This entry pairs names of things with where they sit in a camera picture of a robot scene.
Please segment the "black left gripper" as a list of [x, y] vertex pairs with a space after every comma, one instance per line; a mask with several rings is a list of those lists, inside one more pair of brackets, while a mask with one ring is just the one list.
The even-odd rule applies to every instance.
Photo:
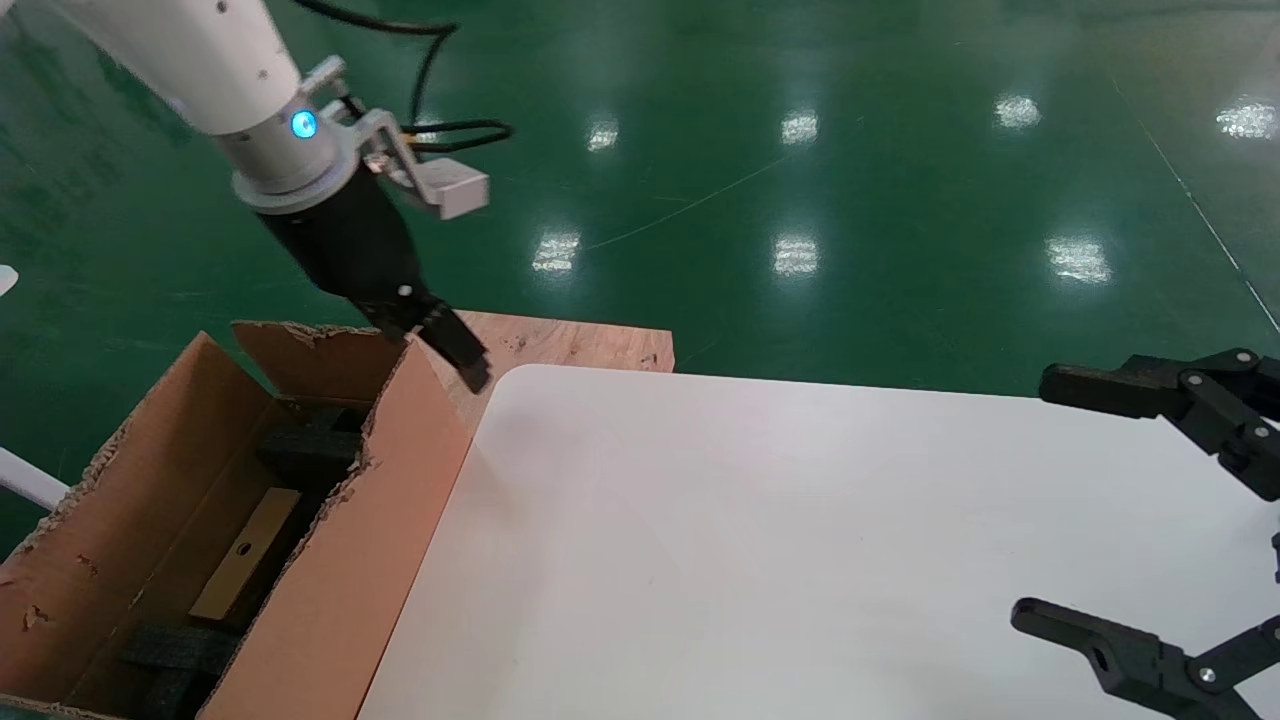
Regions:
[[448, 305], [433, 305], [404, 218], [375, 176], [352, 176], [316, 205], [259, 219], [319, 290], [351, 302], [385, 336], [411, 331], [471, 395], [492, 382], [480, 338]]

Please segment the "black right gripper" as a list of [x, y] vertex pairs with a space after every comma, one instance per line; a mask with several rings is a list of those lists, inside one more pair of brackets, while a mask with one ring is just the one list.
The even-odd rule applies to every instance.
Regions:
[[[1228, 350], [1190, 361], [1130, 356], [1115, 370], [1052, 364], [1039, 398], [1130, 419], [1162, 418], [1266, 502], [1279, 497], [1279, 361]], [[1272, 536], [1280, 583], [1280, 536]], [[1012, 628], [1078, 652], [1105, 694], [1170, 719], [1257, 719], [1238, 685], [1279, 662], [1279, 619], [1189, 655], [1158, 635], [1044, 600], [1019, 600]]]

